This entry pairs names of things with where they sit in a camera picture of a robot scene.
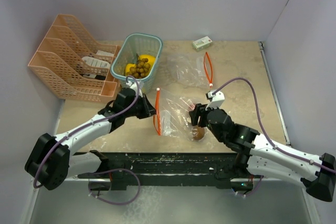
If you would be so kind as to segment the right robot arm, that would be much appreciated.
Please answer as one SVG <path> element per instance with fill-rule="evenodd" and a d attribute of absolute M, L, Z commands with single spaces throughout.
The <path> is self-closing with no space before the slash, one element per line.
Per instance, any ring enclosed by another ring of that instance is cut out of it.
<path fill-rule="evenodd" d="M 205 104 L 196 104 L 189 116 L 193 126 L 206 127 L 220 143 L 237 153 L 233 170 L 238 177 L 251 174 L 280 179 L 304 188 L 318 200 L 333 201 L 333 155 L 310 154 L 269 140 L 266 134 L 235 123 L 223 109 Z"/>

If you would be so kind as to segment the yellow fake fruit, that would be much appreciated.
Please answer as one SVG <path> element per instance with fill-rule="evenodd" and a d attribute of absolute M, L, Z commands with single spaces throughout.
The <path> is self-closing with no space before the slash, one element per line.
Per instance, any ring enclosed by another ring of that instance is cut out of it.
<path fill-rule="evenodd" d="M 136 66 L 137 65 L 133 63 L 127 64 L 125 67 L 125 76 L 133 75 L 134 73 L 136 73 Z"/>
<path fill-rule="evenodd" d="M 147 63 L 149 63 L 151 65 L 154 64 L 155 60 L 156 60 L 156 58 L 154 56 L 145 55 L 145 54 L 139 55 L 139 59 L 140 60 L 147 59 Z"/>

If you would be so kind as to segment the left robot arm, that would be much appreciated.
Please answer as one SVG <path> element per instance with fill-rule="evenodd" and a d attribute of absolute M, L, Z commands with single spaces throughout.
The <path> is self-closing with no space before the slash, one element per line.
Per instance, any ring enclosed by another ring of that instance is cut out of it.
<path fill-rule="evenodd" d="M 41 135 L 25 164 L 25 171 L 33 176 L 33 187 L 53 190 L 69 176 L 91 173 L 104 177 L 108 165 L 96 153 L 74 157 L 74 154 L 93 140 L 121 127 L 127 118 L 146 119 L 156 115 L 156 109 L 146 95 L 132 88 L 123 88 L 116 98 L 106 104 L 89 121 L 52 136 Z"/>

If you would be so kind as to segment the brown longan fruit cluster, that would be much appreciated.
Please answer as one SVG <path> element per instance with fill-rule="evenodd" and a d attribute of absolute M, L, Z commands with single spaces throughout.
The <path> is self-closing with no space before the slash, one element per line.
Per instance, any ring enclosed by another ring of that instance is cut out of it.
<path fill-rule="evenodd" d="M 140 60 L 138 54 L 136 55 L 136 62 L 134 64 L 136 64 L 136 73 L 129 76 L 133 76 L 136 79 L 143 79 L 147 77 L 154 65 L 147 63 L 147 59 Z"/>

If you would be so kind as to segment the clear bag of mushrooms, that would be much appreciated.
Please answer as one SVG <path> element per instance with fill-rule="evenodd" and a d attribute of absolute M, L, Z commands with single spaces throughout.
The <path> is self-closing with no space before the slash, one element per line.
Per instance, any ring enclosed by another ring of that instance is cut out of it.
<path fill-rule="evenodd" d="M 154 128 L 159 136 L 183 138 L 192 141 L 192 125 L 189 111 L 195 104 L 200 103 L 196 98 L 173 94 L 157 88 L 155 98 L 156 115 L 153 118 Z"/>

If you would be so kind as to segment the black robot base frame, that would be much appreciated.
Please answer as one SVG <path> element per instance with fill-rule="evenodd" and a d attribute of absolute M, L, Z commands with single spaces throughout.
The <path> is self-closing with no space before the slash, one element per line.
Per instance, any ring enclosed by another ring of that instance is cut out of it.
<path fill-rule="evenodd" d="M 234 153 L 118 153 L 103 152 L 98 174 L 80 174 L 94 190 L 127 186 L 210 186 L 251 191 L 260 178 L 236 167 Z"/>

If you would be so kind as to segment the brown fake mushroom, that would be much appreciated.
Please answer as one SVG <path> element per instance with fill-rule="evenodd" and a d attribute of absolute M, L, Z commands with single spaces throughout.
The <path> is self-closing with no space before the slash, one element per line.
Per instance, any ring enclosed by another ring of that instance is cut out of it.
<path fill-rule="evenodd" d="M 205 136 L 205 129 L 203 127 L 194 126 L 192 127 L 192 141 L 201 141 Z"/>

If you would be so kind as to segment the clear zip bag red seal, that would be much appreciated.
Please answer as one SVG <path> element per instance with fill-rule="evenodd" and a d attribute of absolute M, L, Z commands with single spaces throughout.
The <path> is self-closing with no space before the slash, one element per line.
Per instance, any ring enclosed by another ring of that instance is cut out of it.
<path fill-rule="evenodd" d="M 213 87 L 213 66 L 208 52 L 177 54 L 167 59 L 167 69 L 174 80 L 188 87 Z"/>

